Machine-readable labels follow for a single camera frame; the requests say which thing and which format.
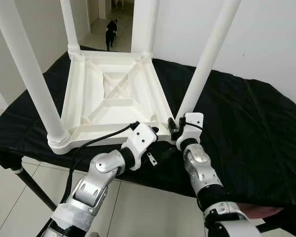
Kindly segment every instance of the black table leg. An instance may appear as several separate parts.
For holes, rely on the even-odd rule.
[[[21,167],[12,167],[11,169],[52,211],[56,209],[57,206],[55,203],[47,196],[22,165]]]

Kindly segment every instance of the black cloth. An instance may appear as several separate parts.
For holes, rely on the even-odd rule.
[[[175,116],[194,67],[153,59]],[[70,60],[65,53],[44,73],[61,114]],[[212,71],[195,107],[204,114],[201,144],[230,194],[230,200],[264,206],[296,207],[296,105],[267,83]],[[10,168],[22,156],[69,167],[73,152],[54,154],[35,106],[25,91],[0,117],[0,165]],[[89,147],[78,167],[88,170],[94,155],[119,145]],[[144,162],[119,178],[194,197],[182,154],[167,142],[149,150],[158,165]]]

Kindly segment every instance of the white plastic leg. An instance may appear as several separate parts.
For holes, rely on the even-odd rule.
[[[68,53],[71,58],[71,54],[81,54],[80,46],[78,44],[77,35],[75,32],[74,18],[70,5],[70,0],[60,0],[60,4],[63,11],[63,18],[68,39]]]
[[[187,112],[193,112],[197,100],[204,88],[205,82],[211,72],[212,66],[226,38],[232,20],[236,15],[241,0],[224,0],[214,28],[209,36],[203,54],[199,60],[192,80],[186,91],[176,117],[176,124]]]
[[[159,9],[159,1],[160,0],[150,0],[150,14],[149,14],[149,22],[147,26],[147,35],[146,35],[146,44],[144,47],[143,55],[145,57],[152,57],[153,52],[153,42],[154,35],[158,17],[158,9]]]
[[[0,0],[0,29],[47,130],[49,145],[55,150],[65,146],[70,141],[69,133],[61,124],[14,0]]]

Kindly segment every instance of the tiled floor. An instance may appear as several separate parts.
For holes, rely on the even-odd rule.
[[[117,37],[112,51],[130,52],[133,29],[134,5],[125,3],[124,10],[114,8],[111,17],[98,19],[91,26],[91,33],[87,34],[80,44],[91,48],[106,50],[105,30],[111,19],[117,18]]]
[[[23,166],[50,198],[58,203],[68,169],[23,159]],[[83,172],[74,173],[76,183]],[[51,211],[10,170],[0,167],[0,237],[33,237]],[[203,216],[194,198],[114,180],[90,232],[100,237],[205,236]],[[282,230],[263,237],[291,236]]]

